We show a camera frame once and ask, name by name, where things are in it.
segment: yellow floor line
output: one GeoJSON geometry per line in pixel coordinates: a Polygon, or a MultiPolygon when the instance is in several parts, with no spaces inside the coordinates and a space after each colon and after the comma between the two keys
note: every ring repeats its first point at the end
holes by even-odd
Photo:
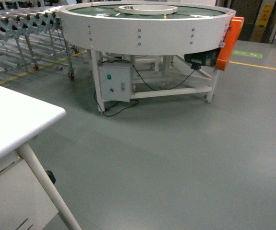
{"type": "Polygon", "coordinates": [[[230,61],[230,63],[233,63],[233,64],[238,64],[238,65],[244,65],[244,66],[252,66],[252,67],[263,68],[263,69],[271,69],[271,70],[276,70],[276,68],[273,68],[273,67],[268,67],[268,66],[258,66],[258,65],[252,65],[252,64],[247,64],[247,63],[242,63],[242,62],[236,62],[236,61],[230,61]]]}
{"type": "MultiPolygon", "coordinates": [[[[84,51],[82,51],[82,52],[80,52],[80,53],[78,53],[78,54],[73,54],[73,55],[71,55],[71,57],[75,57],[75,56],[77,56],[77,55],[79,55],[79,54],[84,54],[85,52],[87,52],[87,50],[84,50],[84,51]]],[[[66,59],[67,59],[67,57],[62,58],[62,59],[58,60],[57,62],[63,62],[63,61],[65,61],[66,59]]],[[[55,65],[55,63],[49,63],[49,64],[46,64],[46,65],[40,66],[40,67],[38,68],[38,70],[47,68],[47,67],[52,66],[52,65],[55,65]]],[[[21,77],[26,76],[26,75],[28,75],[29,73],[33,73],[33,72],[35,72],[35,71],[36,71],[35,69],[28,70],[28,71],[26,71],[26,72],[24,72],[24,73],[18,74],[18,75],[14,76],[14,77],[11,77],[11,78],[9,78],[9,79],[2,80],[2,81],[0,82],[0,84],[4,84],[4,83],[9,82],[9,81],[12,81],[12,80],[14,80],[14,79],[21,78],[21,77]]]]}

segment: green floor sign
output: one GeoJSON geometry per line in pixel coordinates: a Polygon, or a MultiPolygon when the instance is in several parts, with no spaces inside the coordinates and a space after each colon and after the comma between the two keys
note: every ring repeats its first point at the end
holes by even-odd
{"type": "Polygon", "coordinates": [[[246,51],[240,51],[240,50],[234,50],[233,54],[235,55],[241,55],[241,56],[247,56],[247,57],[254,57],[254,58],[263,58],[262,54],[258,53],[252,53],[252,52],[246,52],[246,51]]]}

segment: orange motor cover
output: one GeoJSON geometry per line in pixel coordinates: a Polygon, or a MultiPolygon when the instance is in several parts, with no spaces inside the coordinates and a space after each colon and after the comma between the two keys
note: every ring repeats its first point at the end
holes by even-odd
{"type": "Polygon", "coordinates": [[[221,48],[216,60],[216,69],[225,71],[229,63],[230,56],[232,55],[235,43],[241,32],[243,22],[243,17],[233,17],[230,21],[230,28],[228,29],[224,38],[225,46],[221,48]]]}

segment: gray floor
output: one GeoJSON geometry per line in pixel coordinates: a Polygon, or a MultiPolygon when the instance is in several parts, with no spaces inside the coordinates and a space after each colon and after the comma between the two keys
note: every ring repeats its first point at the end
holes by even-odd
{"type": "MultiPolygon", "coordinates": [[[[263,58],[232,61],[276,68],[276,45],[235,49],[263,58]]],[[[67,111],[30,144],[83,230],[276,230],[276,70],[230,63],[211,104],[141,99],[107,118],[73,61],[74,81],[51,68],[3,86],[67,111]]]]}

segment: white conveyor frame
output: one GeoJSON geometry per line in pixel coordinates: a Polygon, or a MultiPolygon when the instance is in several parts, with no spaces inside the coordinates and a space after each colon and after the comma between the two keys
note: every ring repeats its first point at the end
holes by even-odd
{"type": "MultiPolygon", "coordinates": [[[[105,54],[119,54],[118,56],[130,56],[128,60],[135,65],[136,57],[156,56],[154,62],[155,73],[160,71],[162,79],[174,78],[177,59],[187,66],[185,71],[180,72],[182,78],[190,74],[190,64],[186,63],[181,55],[200,53],[214,50],[224,46],[224,38],[229,29],[232,17],[236,14],[234,10],[175,2],[92,2],[64,6],[59,10],[64,37],[77,46],[90,50],[92,59],[92,71],[96,87],[96,98],[100,112],[105,110],[104,102],[108,101],[102,97],[102,87],[98,61],[104,61],[105,54]],[[92,15],[83,13],[83,8],[102,7],[115,5],[168,5],[176,7],[203,8],[222,12],[218,16],[201,16],[185,18],[169,18],[163,15],[161,18],[139,18],[126,16],[92,15]],[[159,68],[160,57],[163,57],[161,68],[159,68]]],[[[186,80],[186,88],[158,90],[149,92],[135,92],[135,84],[132,87],[130,99],[156,97],[165,95],[207,93],[206,102],[210,103],[216,89],[219,70],[213,69],[212,74],[197,70],[199,76],[195,78],[206,80],[206,84],[192,85],[186,80]]],[[[128,76],[134,82],[134,76],[128,76]]]]}

